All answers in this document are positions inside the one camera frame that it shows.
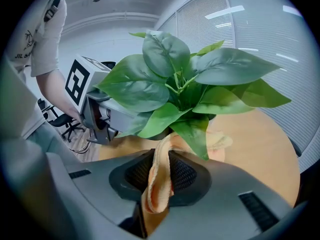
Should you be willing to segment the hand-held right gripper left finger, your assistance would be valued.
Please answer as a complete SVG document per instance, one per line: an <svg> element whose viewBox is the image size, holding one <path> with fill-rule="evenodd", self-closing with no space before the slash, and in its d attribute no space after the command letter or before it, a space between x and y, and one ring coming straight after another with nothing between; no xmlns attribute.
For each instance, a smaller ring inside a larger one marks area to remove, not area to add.
<svg viewBox="0 0 320 240"><path fill-rule="evenodd" d="M109 184L124 200L140 202L148 185L155 149L115 158L116 167L109 174Z"/></svg>

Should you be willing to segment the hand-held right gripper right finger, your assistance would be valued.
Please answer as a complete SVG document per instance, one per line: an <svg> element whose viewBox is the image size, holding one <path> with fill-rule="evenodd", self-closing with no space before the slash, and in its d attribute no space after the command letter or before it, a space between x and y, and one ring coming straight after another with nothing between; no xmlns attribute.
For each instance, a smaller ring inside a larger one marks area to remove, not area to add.
<svg viewBox="0 0 320 240"><path fill-rule="evenodd" d="M173 195L169 207L191 206L202 199L212 185L211 174L203 165L171 150L170 179Z"/></svg>

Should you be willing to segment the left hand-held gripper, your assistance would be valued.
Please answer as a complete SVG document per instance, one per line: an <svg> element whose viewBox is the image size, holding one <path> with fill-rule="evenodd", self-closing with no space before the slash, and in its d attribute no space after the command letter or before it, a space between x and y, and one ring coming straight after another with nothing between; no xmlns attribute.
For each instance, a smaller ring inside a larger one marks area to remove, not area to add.
<svg viewBox="0 0 320 240"><path fill-rule="evenodd" d="M100 145L108 145L118 133L126 131L136 116L96 88L111 70L93 58L77 55L65 83L82 124L92 130L88 141Z"/></svg>

